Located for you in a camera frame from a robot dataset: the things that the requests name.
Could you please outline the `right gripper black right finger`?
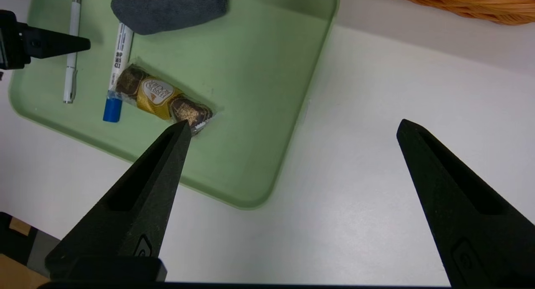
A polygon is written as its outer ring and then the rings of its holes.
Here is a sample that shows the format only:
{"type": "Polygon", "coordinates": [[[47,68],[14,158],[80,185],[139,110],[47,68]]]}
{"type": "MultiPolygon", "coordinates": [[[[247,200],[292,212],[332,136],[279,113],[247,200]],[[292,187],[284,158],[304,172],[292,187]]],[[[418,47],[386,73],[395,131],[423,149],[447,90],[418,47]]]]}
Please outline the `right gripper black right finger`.
{"type": "Polygon", "coordinates": [[[533,289],[534,224],[423,126],[396,138],[451,287],[533,289]]]}

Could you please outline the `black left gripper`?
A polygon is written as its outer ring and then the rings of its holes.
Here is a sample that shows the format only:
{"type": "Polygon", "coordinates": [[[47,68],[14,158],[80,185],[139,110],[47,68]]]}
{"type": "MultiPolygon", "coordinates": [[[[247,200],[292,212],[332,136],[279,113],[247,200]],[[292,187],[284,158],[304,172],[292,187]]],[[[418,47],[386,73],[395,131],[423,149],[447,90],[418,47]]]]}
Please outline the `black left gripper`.
{"type": "Polygon", "coordinates": [[[46,59],[78,53],[91,48],[87,38],[27,27],[18,22],[13,11],[0,11],[0,68],[23,69],[31,58],[46,59]]]}

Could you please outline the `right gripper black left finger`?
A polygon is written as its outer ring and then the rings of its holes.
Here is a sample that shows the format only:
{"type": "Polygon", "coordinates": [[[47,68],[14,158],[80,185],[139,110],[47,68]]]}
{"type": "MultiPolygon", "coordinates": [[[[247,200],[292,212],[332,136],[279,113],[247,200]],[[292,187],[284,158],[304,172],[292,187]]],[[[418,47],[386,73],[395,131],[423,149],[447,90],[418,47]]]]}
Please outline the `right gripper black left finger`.
{"type": "Polygon", "coordinates": [[[52,281],[164,281],[159,252],[191,142],[168,127],[48,254],[52,281]]]}

